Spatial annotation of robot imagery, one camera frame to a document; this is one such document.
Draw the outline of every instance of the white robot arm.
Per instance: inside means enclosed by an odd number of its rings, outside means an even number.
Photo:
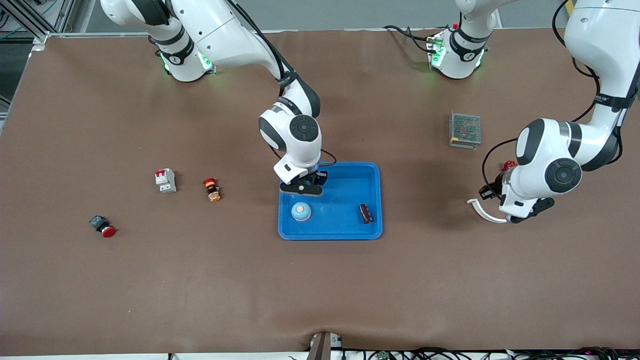
[[[640,1],[577,1],[564,41],[599,77],[593,116],[588,124],[537,119],[520,133],[518,166],[480,190],[484,199],[500,194],[507,220],[519,223],[553,206],[552,197],[578,186],[583,172],[609,164],[621,152],[620,128],[640,76],[639,38]]]
[[[263,139],[284,151],[274,166],[281,189],[321,195],[326,172],[318,172],[322,133],[315,118],[320,99],[262,35],[235,0],[100,0],[115,23],[145,30],[170,74],[194,81],[207,69],[202,55],[220,67],[260,64],[280,85],[280,97],[259,117]],[[249,32],[230,6],[254,27]]]
[[[460,22],[428,39],[429,64],[444,76],[463,79],[480,65],[497,22],[496,9],[518,0],[456,0]]]

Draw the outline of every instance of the perforated metal box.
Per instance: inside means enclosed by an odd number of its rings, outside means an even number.
[[[449,119],[449,146],[476,150],[481,141],[479,116],[451,114]]]

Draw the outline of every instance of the brown table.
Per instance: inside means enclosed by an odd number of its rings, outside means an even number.
[[[266,70],[185,84],[146,38],[51,38],[0,136],[0,354],[300,350],[317,331],[367,348],[640,347],[638,106],[622,160],[538,218],[495,225],[465,204],[490,146],[591,101],[551,31],[496,31],[461,81],[397,34],[270,38],[322,98],[324,147],[380,167],[383,236],[279,238]],[[447,146],[452,111],[483,118],[478,151]],[[490,177],[513,158],[498,151]],[[154,184],[164,167],[178,193]]]

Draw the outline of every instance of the blue tray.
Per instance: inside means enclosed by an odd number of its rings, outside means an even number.
[[[382,234],[380,171],[374,163],[338,162],[324,167],[328,178],[319,197],[280,192],[278,234],[286,240],[375,240]],[[311,207],[311,218],[295,221],[298,201]],[[367,204],[373,222],[362,221],[358,205]]]

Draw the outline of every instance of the floor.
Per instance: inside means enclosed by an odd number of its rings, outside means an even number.
[[[363,29],[394,24],[434,28],[456,21],[454,0],[241,0],[263,30]],[[500,8],[505,28],[549,27],[561,0],[520,0]],[[111,22],[99,0],[77,0],[68,30],[83,33],[137,32]],[[558,25],[564,26],[561,12]],[[30,44],[0,42],[0,95],[12,99],[27,62]]]

